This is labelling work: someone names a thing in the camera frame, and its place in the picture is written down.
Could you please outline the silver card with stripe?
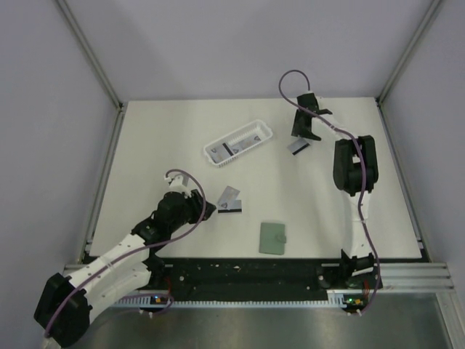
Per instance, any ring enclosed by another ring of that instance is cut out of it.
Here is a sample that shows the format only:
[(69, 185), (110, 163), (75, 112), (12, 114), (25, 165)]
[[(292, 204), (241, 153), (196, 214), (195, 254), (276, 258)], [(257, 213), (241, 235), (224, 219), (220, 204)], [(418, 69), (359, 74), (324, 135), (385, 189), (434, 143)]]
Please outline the silver card with stripe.
[(287, 149), (291, 152), (293, 156), (297, 155), (304, 149), (308, 148), (310, 146), (310, 142), (307, 141), (304, 138), (298, 138), (294, 142), (292, 142)]

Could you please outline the green card holder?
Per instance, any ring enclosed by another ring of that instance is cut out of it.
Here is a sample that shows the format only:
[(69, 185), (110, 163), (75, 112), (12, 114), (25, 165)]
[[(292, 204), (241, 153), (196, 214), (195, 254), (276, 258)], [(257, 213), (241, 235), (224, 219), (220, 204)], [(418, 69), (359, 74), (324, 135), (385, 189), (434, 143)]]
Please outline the green card holder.
[(286, 226), (283, 223), (261, 223), (259, 237), (259, 253), (284, 255), (286, 249), (286, 242)]

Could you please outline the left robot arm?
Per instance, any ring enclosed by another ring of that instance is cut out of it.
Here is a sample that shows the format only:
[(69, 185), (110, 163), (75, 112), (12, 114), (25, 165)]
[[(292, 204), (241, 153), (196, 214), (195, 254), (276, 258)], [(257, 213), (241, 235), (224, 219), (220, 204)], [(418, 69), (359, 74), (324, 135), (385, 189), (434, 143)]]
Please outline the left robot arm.
[(66, 276), (49, 277), (33, 315), (44, 336), (68, 348), (115, 302), (141, 287), (162, 285), (165, 272), (157, 251), (173, 242), (181, 227), (198, 227), (216, 209), (198, 190), (170, 191), (108, 252)]

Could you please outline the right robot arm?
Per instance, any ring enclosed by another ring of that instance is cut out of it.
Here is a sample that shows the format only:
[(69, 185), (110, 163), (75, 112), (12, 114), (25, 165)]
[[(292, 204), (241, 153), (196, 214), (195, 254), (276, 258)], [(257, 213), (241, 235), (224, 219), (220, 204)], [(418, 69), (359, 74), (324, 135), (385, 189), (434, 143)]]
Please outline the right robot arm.
[(381, 286), (379, 255), (368, 232), (371, 193), (379, 179), (376, 143), (372, 136), (355, 136), (337, 124), (328, 109), (321, 109), (311, 91), (296, 98), (296, 114), (291, 134), (306, 140), (321, 141), (312, 131), (316, 119), (335, 135), (333, 182), (344, 202), (344, 242), (341, 248), (338, 281), (354, 288)]

